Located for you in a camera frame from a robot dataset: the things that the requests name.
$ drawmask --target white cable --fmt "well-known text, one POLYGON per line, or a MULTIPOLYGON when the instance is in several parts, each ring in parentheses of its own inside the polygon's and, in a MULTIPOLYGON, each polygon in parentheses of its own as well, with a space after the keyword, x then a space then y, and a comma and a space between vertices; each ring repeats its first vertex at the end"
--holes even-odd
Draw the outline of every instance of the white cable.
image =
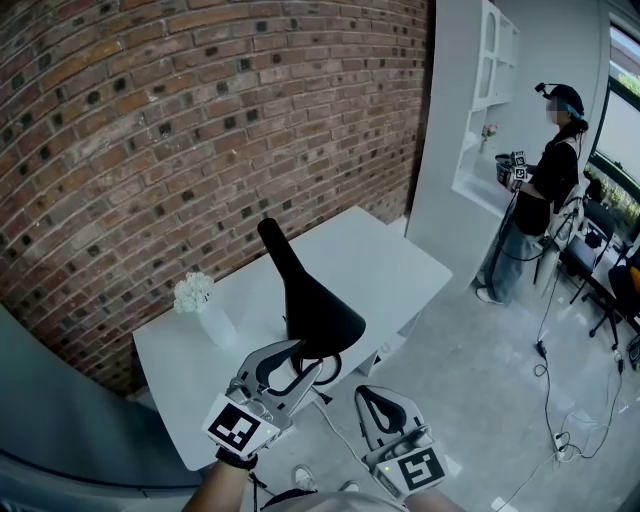
POLYGON ((320 404, 318 404, 318 402, 316 402, 315 400, 313 401, 313 405, 316 406, 316 408, 320 411, 320 414, 322 414, 324 416, 324 419, 327 420, 327 423, 329 424, 329 427, 331 427, 331 430, 333 430, 335 432, 335 434, 342 439, 342 441, 344 442, 344 444, 347 445, 347 448, 349 448, 349 451, 351 452, 351 455, 353 455, 353 458, 356 459, 356 461, 358 462, 358 464, 360 464, 364 469, 367 470, 367 473, 369 475, 371 475, 371 478, 373 478, 373 481, 375 483, 377 483, 382 489, 384 489, 384 491, 391 496, 393 501, 386 501, 387 504, 391 505, 393 508, 395 508, 396 510, 401 510, 402 512, 407 512, 407 509, 400 506, 398 504, 398 502, 396 501, 396 498, 393 494, 391 494, 391 492, 389 491, 389 489, 387 489, 384 485, 382 485, 377 478, 375 478, 369 471, 369 466, 367 466, 364 462, 362 462, 360 460, 360 457, 358 457, 358 455, 356 454, 355 450, 353 449, 353 447, 349 444, 349 441, 347 441, 345 439, 345 437, 338 432, 338 430, 336 429, 336 427, 333 426, 333 423, 331 422, 331 420, 329 419, 329 416, 327 415, 326 411, 320 407, 320 404))
POLYGON ((320 414, 322 414, 324 416, 324 419, 327 420, 327 423, 329 424, 329 427, 331 427, 331 430, 333 430, 336 435, 342 439, 342 441, 344 442, 344 444, 347 445, 347 448, 349 448, 349 451, 351 452, 351 455, 353 455, 353 458, 356 459, 356 461, 358 462, 358 464, 360 464, 364 469, 367 470, 367 473, 369 472, 369 466, 367 466, 364 462, 362 462, 360 460, 360 457, 358 457, 358 455, 356 454, 355 450, 353 449, 353 447, 349 444, 349 441, 347 441, 344 436, 338 432, 336 430, 336 427, 333 426, 333 423, 331 423, 331 420, 329 419, 329 416, 327 415, 326 411, 320 407, 320 404, 318 404, 318 402, 316 402, 315 400, 313 401, 313 405, 316 406, 316 408, 320 411, 320 414))
MULTIPOLYGON (((600 412, 600 414, 598 414, 596 418, 600 418, 605 412, 607 412, 609 408, 609 389, 611 386, 611 374, 613 373, 613 370, 614 368, 611 368, 611 370, 609 371, 609 375, 607 376, 607 400, 604 403, 604 408, 602 409, 602 412, 600 412)), ((565 432, 564 426, 565 426, 565 423, 567 422, 567 419, 569 419, 569 416, 572 416, 573 418, 575 418, 576 420, 582 423, 591 423, 593 424, 593 427, 591 427, 589 429, 589 432, 587 433, 587 441, 584 443, 584 448, 582 449, 582 453, 576 452, 576 450, 574 449, 574 453, 571 455, 569 459, 558 460, 558 462, 560 462, 561 464, 566 464, 567 462, 571 462, 575 459, 583 458, 583 454, 586 452, 587 446, 589 446, 589 439, 591 438, 591 434, 594 432, 594 430, 598 430, 599 428, 606 428, 607 430, 609 430, 611 428, 611 426, 607 425, 606 423, 598 423, 597 421, 594 421, 594 420, 585 420, 584 418, 581 418, 580 416, 578 416, 575 412, 570 411, 569 413, 567 413, 567 415, 564 417, 564 420, 562 421, 562 428, 560 429, 560 432, 565 432)))
POLYGON ((506 501, 498 510, 496 510, 496 512, 500 512, 504 507, 506 507, 509 503, 511 503, 514 498, 518 495, 518 493, 525 488, 525 486, 531 482, 531 480, 533 480, 533 477, 536 476, 536 473, 538 472, 538 469, 540 469, 542 466, 544 466, 547 462, 549 462, 550 460, 552 460, 552 458, 555 456, 556 452, 554 451, 551 455, 549 455, 544 461, 542 461, 540 464, 538 464, 536 466, 536 469, 533 470, 533 473, 531 473, 531 476, 525 481, 525 483, 523 483, 520 487, 518 487, 516 489, 516 492, 514 492, 511 495, 511 498, 509 498, 508 501, 506 501))

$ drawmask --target black top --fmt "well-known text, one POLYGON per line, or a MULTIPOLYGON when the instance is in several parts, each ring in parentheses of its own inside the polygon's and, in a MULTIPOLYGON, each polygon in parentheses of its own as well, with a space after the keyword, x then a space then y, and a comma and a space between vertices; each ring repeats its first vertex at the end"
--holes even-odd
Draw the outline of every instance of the black top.
POLYGON ((549 204, 553 203, 553 210, 558 213, 578 183, 578 156, 573 146, 559 142, 545 151, 530 183, 545 199, 520 192, 513 216, 520 231, 538 236, 549 225, 549 204))

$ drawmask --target person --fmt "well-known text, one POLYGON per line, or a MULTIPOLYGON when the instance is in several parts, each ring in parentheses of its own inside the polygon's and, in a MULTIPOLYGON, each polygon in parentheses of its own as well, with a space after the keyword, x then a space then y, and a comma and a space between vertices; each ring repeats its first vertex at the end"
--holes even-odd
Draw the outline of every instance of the person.
MULTIPOLYGON (((214 464, 183 512, 239 512, 249 470, 253 463, 241 461, 230 452, 218 452, 214 464)), ((272 498, 266 512, 386 512, 404 510, 399 505, 359 492, 357 483, 347 482, 339 492, 318 492, 313 475, 306 466, 293 471, 295 489, 272 498)), ((405 500, 410 512, 464 512, 436 489, 415 493, 405 500)))
POLYGON ((580 95, 568 85, 557 85, 548 98, 547 114, 560 131, 545 147, 535 174, 523 183, 512 213, 507 214, 476 295, 483 302, 505 305, 513 298, 524 261, 535 256, 534 244, 544 235, 551 212, 558 213, 578 184, 579 148, 589 129, 580 95))

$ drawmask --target wrist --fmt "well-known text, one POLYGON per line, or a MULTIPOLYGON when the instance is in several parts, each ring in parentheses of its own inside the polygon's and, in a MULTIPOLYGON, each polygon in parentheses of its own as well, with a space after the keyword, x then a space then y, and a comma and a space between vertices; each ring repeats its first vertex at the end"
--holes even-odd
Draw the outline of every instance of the wrist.
POLYGON ((232 453, 226 448, 222 447, 220 447, 218 453, 216 453, 216 457, 220 462, 223 462, 227 466, 231 466, 237 469, 244 469, 246 471, 251 471, 258 464, 257 454, 248 460, 244 460, 238 457, 235 453, 232 453))

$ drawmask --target white vase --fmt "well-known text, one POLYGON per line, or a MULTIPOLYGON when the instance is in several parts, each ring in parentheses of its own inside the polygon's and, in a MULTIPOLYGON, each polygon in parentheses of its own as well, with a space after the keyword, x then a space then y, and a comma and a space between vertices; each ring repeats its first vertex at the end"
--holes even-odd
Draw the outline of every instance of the white vase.
POLYGON ((228 347, 236 339, 236 329, 229 316, 218 306, 208 302, 204 310, 196 313, 198 321, 211 341, 219 347, 228 347))

